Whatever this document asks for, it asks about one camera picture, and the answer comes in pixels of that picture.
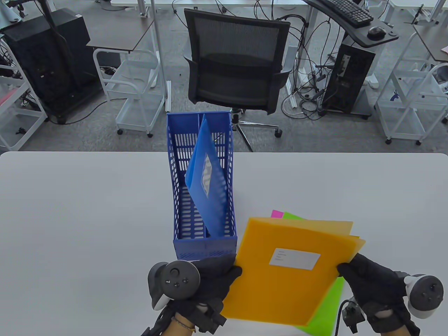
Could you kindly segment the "person's left hand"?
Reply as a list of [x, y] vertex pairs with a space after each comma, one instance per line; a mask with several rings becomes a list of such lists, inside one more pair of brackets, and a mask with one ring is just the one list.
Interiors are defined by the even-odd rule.
[[188, 298], [168, 304], [170, 323], [162, 336], [192, 336], [197, 331], [213, 335], [225, 324], [223, 301], [242, 275], [235, 261], [236, 255], [228, 253], [193, 262], [200, 275], [199, 287]]

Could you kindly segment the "person's right hand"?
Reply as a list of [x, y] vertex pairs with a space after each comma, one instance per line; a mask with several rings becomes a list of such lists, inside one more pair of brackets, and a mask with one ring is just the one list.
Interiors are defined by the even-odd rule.
[[404, 282], [393, 270], [357, 253], [337, 266], [373, 331], [383, 336], [419, 336], [404, 303]]

